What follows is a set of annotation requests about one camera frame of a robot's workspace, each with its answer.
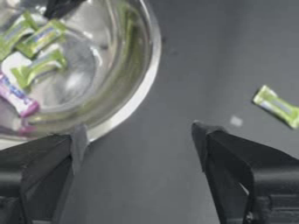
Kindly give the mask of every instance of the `purple candy wrapper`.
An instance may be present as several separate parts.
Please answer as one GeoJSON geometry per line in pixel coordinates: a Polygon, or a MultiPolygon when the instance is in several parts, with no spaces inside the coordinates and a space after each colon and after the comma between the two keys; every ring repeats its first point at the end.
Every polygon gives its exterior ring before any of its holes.
{"type": "Polygon", "coordinates": [[[0,73],[0,96],[14,105],[19,116],[27,117],[41,109],[41,104],[13,85],[3,73],[0,73]]]}

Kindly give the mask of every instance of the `green candy wrapper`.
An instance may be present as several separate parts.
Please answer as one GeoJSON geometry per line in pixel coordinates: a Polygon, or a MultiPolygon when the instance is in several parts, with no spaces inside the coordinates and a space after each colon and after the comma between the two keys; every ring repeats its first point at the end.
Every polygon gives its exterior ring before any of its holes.
{"type": "Polygon", "coordinates": [[[263,86],[261,88],[254,103],[286,121],[293,129],[298,129],[299,108],[282,100],[270,87],[263,86]]]}
{"type": "Polygon", "coordinates": [[[34,34],[38,29],[39,26],[34,21],[31,12],[27,11],[17,19],[8,31],[0,36],[0,60],[4,60],[10,55],[22,38],[29,34],[34,34]]]}
{"type": "Polygon", "coordinates": [[[50,71],[59,69],[65,70],[69,62],[58,49],[50,54],[42,56],[30,66],[13,68],[13,74],[17,78],[21,88],[29,88],[34,80],[42,78],[50,71]]]}
{"type": "Polygon", "coordinates": [[[29,39],[18,44],[17,49],[29,58],[33,58],[49,44],[65,35],[66,30],[66,25],[54,19],[29,39]]]}

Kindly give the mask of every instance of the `metal bowl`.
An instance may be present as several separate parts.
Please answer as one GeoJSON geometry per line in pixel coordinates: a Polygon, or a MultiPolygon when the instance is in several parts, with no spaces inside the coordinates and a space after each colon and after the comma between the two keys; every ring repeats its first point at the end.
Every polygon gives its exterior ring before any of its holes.
{"type": "MultiPolygon", "coordinates": [[[[37,21],[47,0],[0,0],[0,32],[30,10],[37,21]]],[[[89,140],[105,136],[134,113],[154,84],[162,37],[146,0],[89,0],[63,19],[67,38],[55,45],[70,62],[33,85],[42,111],[21,119],[0,100],[0,148],[87,125],[89,140]]]]}

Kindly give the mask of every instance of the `bowl rim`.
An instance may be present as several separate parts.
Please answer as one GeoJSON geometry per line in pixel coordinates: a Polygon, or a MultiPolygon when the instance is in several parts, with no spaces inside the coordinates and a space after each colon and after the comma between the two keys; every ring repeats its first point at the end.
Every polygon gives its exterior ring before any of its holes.
{"type": "MultiPolygon", "coordinates": [[[[162,33],[157,20],[157,16],[153,10],[153,7],[147,0],[139,0],[142,8],[145,10],[145,18],[149,26],[149,33],[151,35],[151,59],[149,62],[149,69],[145,72],[145,78],[133,97],[126,102],[125,106],[119,111],[98,126],[89,129],[89,141],[93,143],[99,138],[102,138],[110,131],[113,131],[125,120],[135,113],[138,107],[146,99],[146,96],[150,92],[150,89],[155,83],[155,77],[158,74],[158,68],[161,64],[162,51],[163,51],[163,41],[162,33]]],[[[22,140],[8,140],[0,139],[0,150],[4,150],[18,144],[23,144],[27,141],[22,140]]]]}

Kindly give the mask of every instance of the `gray table surface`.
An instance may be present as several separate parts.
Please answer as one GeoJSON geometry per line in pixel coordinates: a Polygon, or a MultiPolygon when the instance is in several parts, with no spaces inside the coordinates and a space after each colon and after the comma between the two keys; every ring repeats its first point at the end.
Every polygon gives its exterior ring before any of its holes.
{"type": "Polygon", "coordinates": [[[163,32],[157,83],[134,116],[91,145],[62,223],[219,223],[195,119],[299,157],[298,131],[251,104],[265,84],[299,104],[299,1],[151,2],[163,32]]]}

